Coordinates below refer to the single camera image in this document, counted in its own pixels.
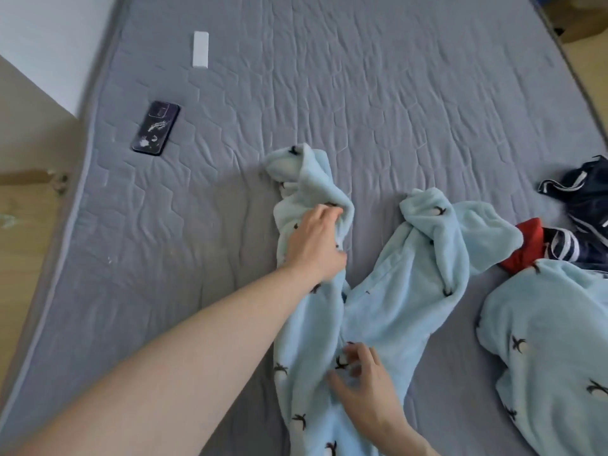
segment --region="person's right hand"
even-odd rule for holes
[[[359,433],[388,456],[437,454],[407,423],[395,386],[376,349],[357,343],[346,345],[344,352],[349,365],[361,363],[350,373],[361,378],[360,387],[349,388],[334,370],[328,373],[327,380]]]
[[[310,276],[313,284],[331,280],[346,267],[346,253],[336,245],[336,221],[343,209],[316,205],[287,241],[285,265]]]

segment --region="mattress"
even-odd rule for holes
[[[163,331],[275,267],[276,186],[260,160],[324,149],[357,213],[356,285],[413,188],[564,225],[536,183],[605,138],[530,0],[128,0],[92,103],[80,180],[3,390],[0,446],[31,433]],[[209,68],[192,68],[194,31]],[[182,106],[161,157],[130,150],[149,103]],[[532,454],[474,337],[473,279],[429,340],[407,416],[449,455]],[[267,355],[204,455],[288,454]]]

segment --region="red clothing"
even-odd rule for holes
[[[498,264],[511,275],[530,267],[535,260],[541,259],[545,249],[540,218],[528,219],[528,221],[517,224],[516,227],[523,234],[523,245],[520,249],[515,250],[510,257]]]

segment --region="black smartphone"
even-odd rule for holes
[[[173,123],[178,118],[179,106],[169,102],[154,101],[148,108],[148,114],[143,119],[142,125],[131,149],[148,155],[160,155]]]

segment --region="person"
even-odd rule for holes
[[[274,337],[317,283],[346,267],[341,208],[317,205],[288,241],[285,265],[194,314],[119,364],[16,456],[196,456]],[[355,428],[387,456],[437,455],[406,420],[373,347],[345,347],[360,386],[327,380]]]

